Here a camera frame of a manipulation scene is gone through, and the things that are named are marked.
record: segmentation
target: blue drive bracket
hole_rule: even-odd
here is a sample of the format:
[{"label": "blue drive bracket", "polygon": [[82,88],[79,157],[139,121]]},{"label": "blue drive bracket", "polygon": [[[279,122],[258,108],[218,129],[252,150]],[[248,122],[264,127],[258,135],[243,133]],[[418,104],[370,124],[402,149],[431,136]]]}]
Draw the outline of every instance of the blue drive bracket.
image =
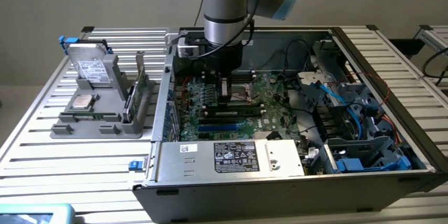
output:
[{"label": "blue drive bracket", "polygon": [[64,54],[68,55],[67,49],[66,49],[66,44],[64,44],[64,35],[59,36],[58,40],[59,40],[59,45],[63,48]]},{"label": "blue drive bracket", "polygon": [[363,167],[359,158],[342,158],[336,161],[338,169],[342,173],[360,172],[384,172],[391,170],[410,170],[411,162],[407,157],[400,157],[396,162],[388,163],[379,167]]},{"label": "blue drive bracket", "polygon": [[74,44],[74,43],[78,43],[78,42],[79,42],[79,38],[76,38],[76,37],[68,37],[66,40],[64,40],[64,39],[66,39],[64,35],[59,36],[59,38],[58,38],[58,40],[59,40],[59,45],[62,45],[64,54],[68,55],[67,48],[66,48],[66,44]]}]

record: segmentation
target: aluminum extrusion table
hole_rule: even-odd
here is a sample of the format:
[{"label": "aluminum extrusion table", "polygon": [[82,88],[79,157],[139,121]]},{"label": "aluminum extrusion table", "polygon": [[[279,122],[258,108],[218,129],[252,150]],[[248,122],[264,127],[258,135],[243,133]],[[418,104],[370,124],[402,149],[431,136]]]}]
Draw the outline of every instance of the aluminum extrusion table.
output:
[{"label": "aluminum extrusion table", "polygon": [[[342,28],[448,155],[448,98],[431,81],[422,78],[418,68],[378,30],[363,26]],[[136,74],[136,51],[146,51],[147,72],[150,78],[159,81],[167,31],[167,28],[95,29],[90,39],[107,39],[120,58],[120,69],[128,75]],[[128,163],[148,155],[158,97],[154,96],[142,139],[52,139],[51,126],[76,90],[75,78],[76,71],[66,57],[0,149],[0,203],[71,203],[78,223],[152,223],[130,191],[130,186],[144,175],[130,173]],[[412,223],[448,222],[448,184],[430,193],[408,195],[382,212],[235,223],[402,224],[408,220]]]}]

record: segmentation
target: hard drive label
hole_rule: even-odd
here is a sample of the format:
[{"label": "hard drive label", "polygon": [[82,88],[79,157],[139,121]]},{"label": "hard drive label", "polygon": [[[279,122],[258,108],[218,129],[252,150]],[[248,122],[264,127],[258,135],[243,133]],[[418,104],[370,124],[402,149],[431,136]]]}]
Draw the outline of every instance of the hard drive label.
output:
[{"label": "hard drive label", "polygon": [[82,69],[86,79],[92,83],[110,83],[110,76],[107,75],[103,62],[96,61],[79,61],[79,68]]},{"label": "hard drive label", "polygon": [[255,142],[215,143],[215,171],[218,173],[259,172]]}]

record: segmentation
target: white sticker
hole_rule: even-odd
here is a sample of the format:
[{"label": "white sticker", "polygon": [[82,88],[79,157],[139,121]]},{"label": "white sticker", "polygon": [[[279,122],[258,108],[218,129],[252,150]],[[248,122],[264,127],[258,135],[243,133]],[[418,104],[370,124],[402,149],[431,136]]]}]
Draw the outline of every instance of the white sticker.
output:
[{"label": "white sticker", "polygon": [[107,75],[103,62],[96,61],[79,61],[79,68],[83,71],[86,79],[92,83],[110,83],[110,76]]},{"label": "white sticker", "polygon": [[180,152],[196,152],[198,151],[198,144],[182,144],[180,145]]}]

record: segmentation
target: light blue robot joint cap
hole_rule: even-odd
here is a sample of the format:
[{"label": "light blue robot joint cap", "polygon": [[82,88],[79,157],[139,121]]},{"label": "light blue robot joint cap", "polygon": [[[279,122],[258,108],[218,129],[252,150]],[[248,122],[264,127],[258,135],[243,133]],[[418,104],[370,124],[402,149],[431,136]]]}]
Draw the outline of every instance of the light blue robot joint cap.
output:
[{"label": "light blue robot joint cap", "polygon": [[291,13],[292,7],[295,6],[298,0],[284,0],[278,11],[275,12],[272,19],[284,20]]}]

